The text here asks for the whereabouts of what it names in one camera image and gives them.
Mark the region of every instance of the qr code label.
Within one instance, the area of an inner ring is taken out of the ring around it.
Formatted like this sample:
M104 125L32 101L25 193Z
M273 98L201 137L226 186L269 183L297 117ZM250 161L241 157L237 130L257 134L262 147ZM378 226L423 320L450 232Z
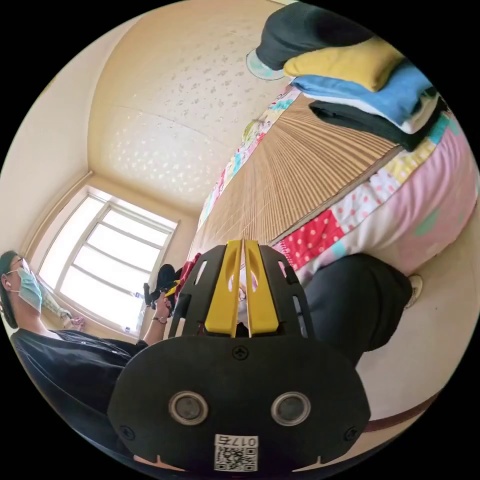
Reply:
M215 435L216 471L256 472L258 454L257 436Z

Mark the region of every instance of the watch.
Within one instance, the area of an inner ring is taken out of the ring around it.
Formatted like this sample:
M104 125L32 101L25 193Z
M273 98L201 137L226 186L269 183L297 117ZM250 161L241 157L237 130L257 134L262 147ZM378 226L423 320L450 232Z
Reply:
M161 317L154 316L152 320L156 320L157 322L160 322L162 325L167 324L167 319L163 316L161 316Z

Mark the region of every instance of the yellow folded cloth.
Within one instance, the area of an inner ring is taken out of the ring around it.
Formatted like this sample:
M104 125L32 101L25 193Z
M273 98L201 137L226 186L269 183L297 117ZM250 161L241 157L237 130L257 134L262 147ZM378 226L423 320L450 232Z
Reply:
M403 58L389 43L373 37L357 45L303 53L291 58L283 72L290 77L319 75L355 82L371 92L378 92Z

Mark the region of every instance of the blue folded cloth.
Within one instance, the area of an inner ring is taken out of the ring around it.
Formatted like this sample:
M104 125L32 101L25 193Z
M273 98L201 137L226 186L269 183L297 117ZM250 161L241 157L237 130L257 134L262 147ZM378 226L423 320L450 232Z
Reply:
M425 90L432 88L428 78L407 60L393 71L386 85L377 92L352 81L319 75L298 76L292 85L307 95L362 100L399 125L415 112Z

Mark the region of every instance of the hand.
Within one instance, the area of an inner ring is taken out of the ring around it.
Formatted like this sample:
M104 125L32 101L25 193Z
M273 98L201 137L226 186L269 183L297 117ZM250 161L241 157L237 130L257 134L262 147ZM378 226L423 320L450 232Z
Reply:
M165 293L162 292L156 301L155 317L167 319L170 316L170 309L172 304L170 300L165 298Z

